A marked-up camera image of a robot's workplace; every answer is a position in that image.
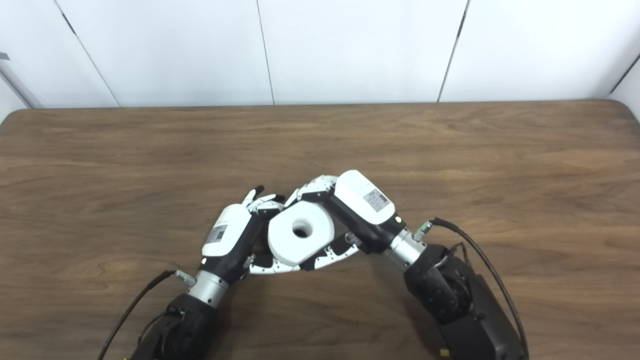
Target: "fingertip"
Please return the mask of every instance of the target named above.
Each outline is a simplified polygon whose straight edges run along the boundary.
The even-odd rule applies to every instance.
[[[258,195],[260,195],[261,192],[264,191],[264,185],[258,185],[254,188],[254,190],[255,190],[255,195],[253,196],[253,198],[255,199],[258,197]]]

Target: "label sticker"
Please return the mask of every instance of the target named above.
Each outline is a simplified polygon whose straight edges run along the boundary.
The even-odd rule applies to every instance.
[[[222,236],[225,235],[225,231],[227,230],[227,225],[219,225],[211,229],[209,233],[209,237],[205,244],[208,243],[219,243],[222,240]]]
[[[363,199],[368,202],[377,213],[389,204],[389,200],[382,195],[378,189],[371,190],[367,195],[364,195]]]

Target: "wooden table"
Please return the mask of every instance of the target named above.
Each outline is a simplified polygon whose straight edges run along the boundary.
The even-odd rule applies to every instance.
[[[440,216],[476,238],[533,359],[638,357],[640,126],[620,103],[580,101],[14,113],[0,127],[0,359],[94,359],[151,278],[195,271],[224,206],[351,168],[412,228]],[[149,293],[108,359],[182,291]],[[249,276],[221,313],[213,359],[434,359],[441,342],[379,256]]]

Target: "black cable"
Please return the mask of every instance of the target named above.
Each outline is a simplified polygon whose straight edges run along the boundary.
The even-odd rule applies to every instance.
[[[516,309],[516,306],[513,303],[513,300],[511,300],[511,295],[509,295],[509,292],[507,291],[507,288],[502,282],[500,275],[498,275],[498,271],[496,271],[496,269],[493,267],[493,265],[491,264],[491,261],[489,261],[489,258],[484,254],[482,249],[480,249],[480,246],[478,246],[478,244],[469,235],[467,235],[464,231],[462,231],[456,224],[448,222],[446,220],[442,220],[441,218],[435,218],[430,222],[431,224],[436,226],[446,227],[447,229],[453,231],[454,233],[462,236],[462,238],[465,239],[469,243],[469,245],[471,245],[471,247],[474,248],[476,253],[480,256],[480,258],[482,259],[486,267],[489,269],[489,271],[493,275],[493,278],[495,279],[495,282],[497,282],[498,287],[500,288],[500,291],[504,295],[504,298],[507,300],[507,305],[511,310],[513,319],[516,322],[516,326],[518,327],[518,332],[520,333],[520,341],[522,342],[522,349],[524,350],[525,355],[529,357],[529,344],[527,342],[527,336],[524,333],[524,326],[522,326],[522,321],[520,320],[520,315],[518,314],[518,310]]]
[[[146,324],[145,328],[142,329],[142,332],[140,333],[140,336],[138,336],[138,345],[140,345],[140,342],[142,341],[142,338],[145,337],[145,333],[147,332],[147,330],[149,330],[149,328],[151,327],[151,325],[155,324],[158,320],[160,320],[161,317],[163,317],[164,315],[166,315],[166,313],[161,313],[160,315],[156,316],[155,318],[151,319],[151,321],[149,321],[148,324]]]
[[[467,255],[467,247],[465,246],[465,243],[457,243],[449,248],[449,251],[451,251],[451,255],[455,255],[459,247],[462,248],[462,257],[465,259],[467,265],[470,266],[471,263],[469,262],[469,256]]]
[[[113,341],[113,338],[116,336],[116,334],[118,333],[118,330],[120,330],[120,327],[125,322],[127,317],[129,317],[129,314],[131,314],[131,311],[133,310],[134,307],[136,307],[136,305],[138,304],[140,299],[142,299],[142,297],[145,296],[148,293],[149,290],[153,289],[154,287],[156,287],[156,285],[158,285],[160,282],[162,282],[162,280],[165,280],[169,276],[173,275],[173,273],[175,273],[175,270],[165,270],[165,271],[163,271],[155,279],[151,280],[151,282],[148,283],[147,286],[144,289],[142,289],[140,294],[138,294],[138,296],[133,300],[133,302],[131,302],[131,305],[129,305],[127,310],[125,310],[124,314],[122,314],[122,316],[120,317],[120,319],[116,323],[116,326],[111,331],[111,334],[109,334],[109,337],[107,338],[107,341],[104,342],[104,345],[102,346],[102,350],[100,351],[100,355],[98,355],[98,360],[103,360],[104,359],[104,356],[107,353],[107,349],[109,349],[109,345]]]

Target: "white toroidal object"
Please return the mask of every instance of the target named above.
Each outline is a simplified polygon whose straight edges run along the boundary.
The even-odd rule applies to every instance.
[[[323,249],[335,234],[333,220],[321,205],[301,201],[269,222],[269,248],[283,264],[296,266]]]

